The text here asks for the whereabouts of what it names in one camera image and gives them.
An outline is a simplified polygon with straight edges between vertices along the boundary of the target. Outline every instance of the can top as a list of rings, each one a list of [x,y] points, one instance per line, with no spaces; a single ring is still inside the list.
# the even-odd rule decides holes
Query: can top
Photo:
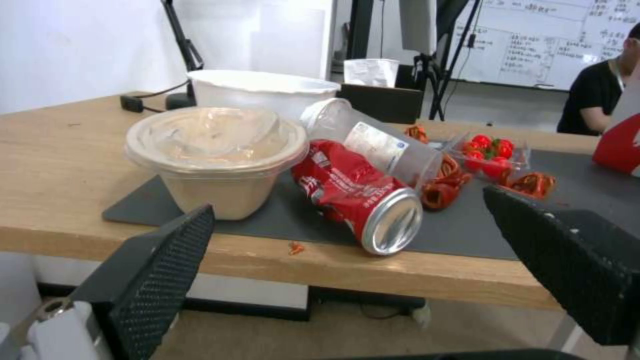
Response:
[[[362,232],[362,247],[372,254],[395,254],[418,233],[422,214],[422,204],[412,189],[392,192],[369,215]]]

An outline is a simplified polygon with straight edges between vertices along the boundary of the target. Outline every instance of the floor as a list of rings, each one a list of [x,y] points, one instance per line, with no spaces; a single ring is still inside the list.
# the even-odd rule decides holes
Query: floor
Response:
[[[331,75],[332,81],[341,83],[343,79],[342,74]],[[427,87],[421,119],[429,117],[432,97]],[[480,126],[491,123],[495,127],[555,133],[567,97],[566,92],[452,81],[442,106],[448,122],[471,122]]]
[[[367,306],[368,315],[392,309]],[[409,316],[375,320],[354,304],[313,304],[309,322],[184,311],[154,360],[308,359],[544,347],[562,313],[461,302],[431,302],[427,329]],[[624,347],[581,337],[575,355],[622,360]]]

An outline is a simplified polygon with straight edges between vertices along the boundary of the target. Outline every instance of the person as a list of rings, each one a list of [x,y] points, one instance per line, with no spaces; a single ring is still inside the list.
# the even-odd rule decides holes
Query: person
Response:
[[[640,23],[629,31],[620,56],[580,72],[569,90],[557,132],[600,135],[611,122],[611,113],[639,60]]]

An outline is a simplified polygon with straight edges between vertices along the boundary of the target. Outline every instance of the gray table mat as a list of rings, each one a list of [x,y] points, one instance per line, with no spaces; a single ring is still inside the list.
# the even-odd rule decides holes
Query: gray table mat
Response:
[[[640,238],[640,179],[595,165],[587,155],[533,151],[531,158],[532,169],[557,177],[556,189],[546,200],[551,206],[590,209]],[[406,249],[516,259],[484,205],[482,187],[486,185],[473,179],[449,208],[425,212],[418,235]],[[181,214],[162,180],[154,177],[102,216],[110,221],[161,225]],[[258,211],[240,221],[219,220],[216,232],[356,245],[344,224],[321,219],[288,172],[278,178],[271,196]]]

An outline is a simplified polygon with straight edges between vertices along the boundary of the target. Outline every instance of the plastic food container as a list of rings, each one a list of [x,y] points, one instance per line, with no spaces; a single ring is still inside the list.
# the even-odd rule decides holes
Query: plastic food container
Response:
[[[471,172],[472,174],[482,179],[496,181],[498,180],[497,178],[488,177],[483,171],[485,166],[491,165],[491,160],[472,159],[469,156],[465,155],[464,153],[464,144],[467,142],[470,142],[471,139],[473,139],[473,137],[478,134],[479,133],[466,133],[466,134],[454,136],[453,138],[451,138],[451,140],[449,140],[445,144],[442,151],[446,152],[452,158],[457,160],[458,163],[460,163],[465,168],[466,171]],[[511,176],[518,177],[520,175],[524,175],[524,173],[527,172],[527,170],[529,170],[530,168],[529,164],[531,161],[531,148],[529,148],[529,144],[527,144],[527,142],[522,139],[517,139],[517,138],[505,138],[505,139],[511,141],[514,145],[513,153],[509,158],[509,163],[511,164],[511,170],[512,170]],[[473,168],[470,168],[469,161],[475,163],[475,164],[472,164],[474,165]]]
[[[307,106],[335,97],[340,90],[330,81],[269,72],[198,70],[188,76],[198,106],[270,109],[293,121]]]
[[[188,108],[145,118],[127,133],[127,156],[158,173],[184,212],[210,203],[238,220],[267,199],[279,173],[308,151],[304,128],[272,111]]]
[[[311,140],[340,142],[415,189],[435,178],[442,164],[439,150],[354,110],[344,99],[317,102],[305,110],[300,121]]]

